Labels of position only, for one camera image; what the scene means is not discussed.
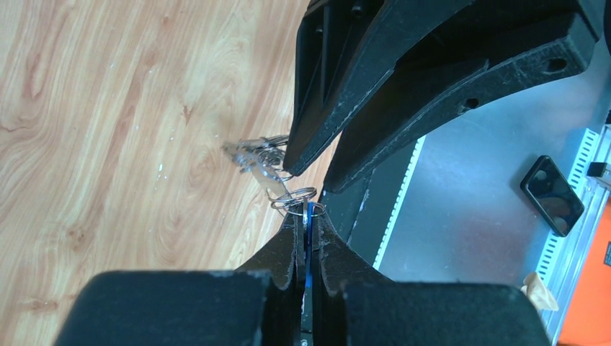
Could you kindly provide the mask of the blue key tag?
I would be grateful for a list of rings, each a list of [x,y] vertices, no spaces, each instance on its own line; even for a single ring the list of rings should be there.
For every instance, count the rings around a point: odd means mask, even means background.
[[[312,285],[312,240],[313,240],[313,203],[304,200],[303,204],[303,228],[305,230],[304,252],[305,252],[305,287]]]

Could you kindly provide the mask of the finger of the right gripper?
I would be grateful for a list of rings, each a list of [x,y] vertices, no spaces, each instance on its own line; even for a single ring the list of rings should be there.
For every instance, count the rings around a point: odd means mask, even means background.
[[[324,187],[341,192],[398,150],[487,103],[585,71],[596,37],[576,12],[494,36],[459,61],[397,71],[343,130]]]
[[[293,122],[283,167],[302,174],[397,61],[472,1],[310,1],[295,46]]]

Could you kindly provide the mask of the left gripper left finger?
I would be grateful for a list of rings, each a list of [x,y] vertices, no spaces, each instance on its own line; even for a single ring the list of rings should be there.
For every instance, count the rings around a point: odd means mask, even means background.
[[[298,345],[303,222],[235,270],[115,270],[77,295],[57,345]]]

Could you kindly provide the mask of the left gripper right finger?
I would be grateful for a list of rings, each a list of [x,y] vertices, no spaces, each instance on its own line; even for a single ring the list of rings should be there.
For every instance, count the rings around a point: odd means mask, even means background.
[[[535,307],[517,288],[390,280],[312,220],[315,345],[548,345]]]

